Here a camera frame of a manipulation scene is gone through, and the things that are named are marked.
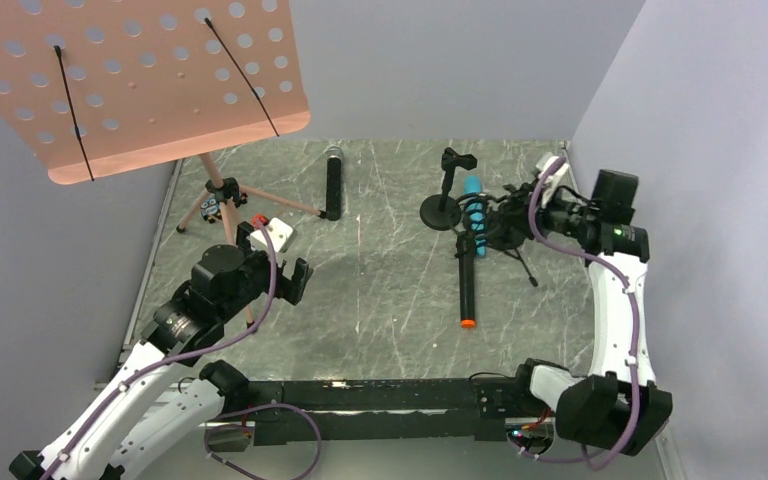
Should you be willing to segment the black shock mount tripod stand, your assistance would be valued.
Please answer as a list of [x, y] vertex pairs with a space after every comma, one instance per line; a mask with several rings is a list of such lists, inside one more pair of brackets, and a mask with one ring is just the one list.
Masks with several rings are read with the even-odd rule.
[[461, 212], [463, 233], [477, 247], [493, 249], [516, 259], [523, 266], [531, 285], [538, 287], [537, 278], [519, 251], [526, 240], [534, 239], [526, 225], [533, 188], [526, 184], [520, 187], [507, 184], [503, 188], [506, 194], [501, 197], [486, 192], [472, 192], [456, 199]]

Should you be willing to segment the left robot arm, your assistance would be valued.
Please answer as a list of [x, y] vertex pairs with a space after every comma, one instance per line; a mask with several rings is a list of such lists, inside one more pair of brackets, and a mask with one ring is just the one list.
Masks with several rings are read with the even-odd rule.
[[90, 406], [40, 451], [22, 451], [15, 479], [135, 479], [199, 423], [240, 405], [247, 379], [224, 361], [205, 366], [171, 402], [151, 408], [199, 359], [251, 335], [256, 319], [226, 339], [224, 327], [259, 297], [301, 300], [313, 269], [303, 259], [283, 275], [292, 229], [256, 216], [237, 227], [233, 244], [208, 248], [169, 301], [158, 307], [114, 378]]

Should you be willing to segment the black microphone silver grille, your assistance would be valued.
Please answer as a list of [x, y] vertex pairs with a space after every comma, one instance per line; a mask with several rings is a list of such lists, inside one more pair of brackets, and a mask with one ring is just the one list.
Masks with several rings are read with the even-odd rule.
[[330, 146], [326, 154], [326, 219], [337, 221], [342, 216], [344, 153], [337, 145]]

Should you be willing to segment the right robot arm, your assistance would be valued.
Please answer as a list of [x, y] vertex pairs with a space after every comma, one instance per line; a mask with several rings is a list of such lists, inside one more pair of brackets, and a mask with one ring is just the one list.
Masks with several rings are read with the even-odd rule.
[[602, 450], [580, 457], [593, 470], [620, 454], [637, 455], [667, 423], [671, 393], [657, 385], [646, 345], [644, 287], [649, 237], [632, 223], [638, 179], [602, 170], [593, 198], [584, 204], [557, 197], [537, 177], [528, 197], [531, 237], [560, 253], [583, 259], [593, 293], [594, 343], [586, 375], [576, 377], [551, 362], [528, 359], [516, 384], [554, 414], [564, 440]]

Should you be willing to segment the black round-base mic stand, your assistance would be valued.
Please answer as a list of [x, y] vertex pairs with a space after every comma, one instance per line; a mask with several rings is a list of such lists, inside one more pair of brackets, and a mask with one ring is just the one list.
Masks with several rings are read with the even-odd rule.
[[454, 227], [461, 215], [458, 202], [450, 196], [454, 185], [455, 170], [473, 170], [478, 159], [472, 154], [460, 154], [446, 147], [441, 155], [443, 179], [441, 192], [428, 196], [421, 204], [419, 215], [423, 224], [432, 230], [445, 231]]

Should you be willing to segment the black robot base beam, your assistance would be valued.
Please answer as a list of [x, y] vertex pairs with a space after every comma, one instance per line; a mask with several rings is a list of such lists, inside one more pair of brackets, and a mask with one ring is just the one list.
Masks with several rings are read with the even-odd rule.
[[543, 446], [554, 436], [552, 413], [507, 375], [253, 381], [215, 361], [198, 377], [219, 389], [219, 425], [247, 428], [256, 446], [445, 437], [514, 438]]

